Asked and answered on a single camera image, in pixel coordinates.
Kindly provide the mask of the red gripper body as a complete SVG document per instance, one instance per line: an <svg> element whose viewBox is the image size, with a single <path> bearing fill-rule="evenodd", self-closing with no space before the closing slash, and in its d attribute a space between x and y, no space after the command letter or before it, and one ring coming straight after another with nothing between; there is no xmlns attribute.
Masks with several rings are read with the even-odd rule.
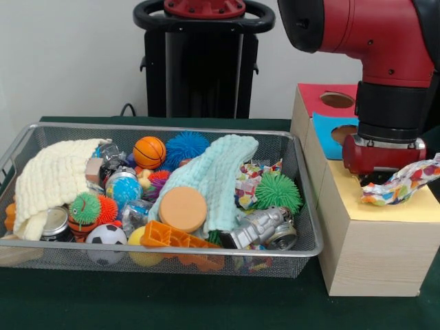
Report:
<svg viewBox="0 0 440 330"><path fill-rule="evenodd" d="M358 134L350 134L342 145L344 167L353 174L398 171L425 158L426 145L421 138L401 144L366 140Z"/></svg>

